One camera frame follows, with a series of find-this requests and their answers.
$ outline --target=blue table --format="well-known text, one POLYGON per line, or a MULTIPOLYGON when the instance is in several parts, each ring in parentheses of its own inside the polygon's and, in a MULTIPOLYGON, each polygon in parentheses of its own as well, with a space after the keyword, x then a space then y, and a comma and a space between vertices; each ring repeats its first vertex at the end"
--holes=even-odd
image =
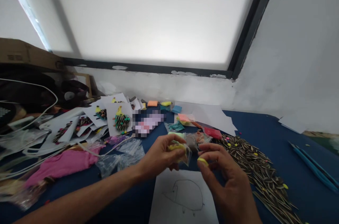
MULTIPOLYGON (((285 183, 288 185, 290 201, 299 208, 295 212, 302 221, 315 223, 337 223, 339 220, 339 195, 334 194, 301 161, 287 141, 306 150, 325 170, 339 180, 339 157, 310 140, 283 127, 276 117, 265 114, 224 111, 232 117, 234 125, 242 133, 241 137, 250 144, 260 148, 273 162, 285 183)), ((173 114, 167 114, 167 121, 173 122, 173 114)), ((189 127, 187 132, 196 128, 189 127)), ((166 134, 162 123, 143 140, 145 152, 149 150, 155 139, 166 134)), ((101 150, 107 152, 109 147, 101 150)), ((197 156, 193 155, 189 170, 198 171, 197 156)), ((67 193, 83 188, 100 180, 99 169, 94 165, 90 169, 58 179, 28 211, 22 213, 17 207, 0 203, 1 223, 11 223, 25 214, 43 206, 47 200, 53 201, 67 193)), ((216 173, 221 183, 225 183, 220 174, 216 173)), ((155 179, 139 184, 117 198, 90 222, 93 223, 148 223, 151 210, 155 179)), ((256 204, 263 223, 279 223, 277 219, 257 199, 256 204)), ((220 223, 222 216, 218 213, 220 223)))

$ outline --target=window frame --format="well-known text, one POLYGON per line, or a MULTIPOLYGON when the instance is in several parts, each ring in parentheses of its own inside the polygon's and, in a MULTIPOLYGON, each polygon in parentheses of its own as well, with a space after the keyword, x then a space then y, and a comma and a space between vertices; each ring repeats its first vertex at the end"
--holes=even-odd
POLYGON ((262 15, 269 0, 253 0, 243 29, 234 49, 230 64, 224 71, 212 69, 196 69, 172 66, 141 65, 133 63, 104 62, 64 57, 67 66, 80 66, 99 69, 120 69, 130 72, 147 72, 160 74, 194 75, 200 77, 226 78, 236 80, 241 72, 251 43, 255 38, 262 15))

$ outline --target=hand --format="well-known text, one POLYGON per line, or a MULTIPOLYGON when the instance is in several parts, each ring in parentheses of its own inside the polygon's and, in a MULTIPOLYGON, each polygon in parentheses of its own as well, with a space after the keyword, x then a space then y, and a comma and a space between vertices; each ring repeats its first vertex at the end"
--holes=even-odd
POLYGON ((254 202, 252 189, 246 173, 235 163, 230 154, 217 144, 201 144, 199 158, 211 162, 208 167, 198 161, 198 167, 209 187, 213 199, 230 223, 262 223, 254 202), (220 169, 227 178, 222 187, 211 170, 220 169))
POLYGON ((172 144, 172 141, 186 143, 181 137, 175 134, 169 134, 158 137, 146 155, 137 164, 141 171, 143 179, 152 179, 163 172, 166 168, 179 170, 177 161, 185 155, 184 149, 176 149, 167 152, 167 146, 172 144))

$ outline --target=pink cloth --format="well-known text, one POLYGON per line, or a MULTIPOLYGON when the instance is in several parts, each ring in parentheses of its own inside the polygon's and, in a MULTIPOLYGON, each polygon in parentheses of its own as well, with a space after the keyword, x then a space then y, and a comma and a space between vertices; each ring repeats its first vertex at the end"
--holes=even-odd
MULTIPOLYGON (((98 154, 101 147, 91 150, 98 154)), ((46 177, 60 178, 70 175, 91 167, 98 161, 98 157, 86 151, 68 150, 62 154, 53 156, 45 160, 38 171, 36 171, 25 182, 25 187, 28 188, 36 185, 46 177)))

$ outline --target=peeling paint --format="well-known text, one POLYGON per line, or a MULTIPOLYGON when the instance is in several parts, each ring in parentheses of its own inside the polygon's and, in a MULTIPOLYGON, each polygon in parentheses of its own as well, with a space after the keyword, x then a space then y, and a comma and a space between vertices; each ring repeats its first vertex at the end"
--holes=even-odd
POLYGON ((221 74, 212 74, 210 75, 211 78, 226 78, 225 75, 221 75, 221 74))
POLYGON ((120 69, 120 70, 125 70, 127 69, 128 67, 126 66, 121 66, 121 65, 116 65, 116 66, 112 66, 113 69, 120 69))
POLYGON ((172 74, 175 75, 187 75, 187 76, 197 76, 197 74, 193 72, 177 72, 177 71, 171 71, 172 74))

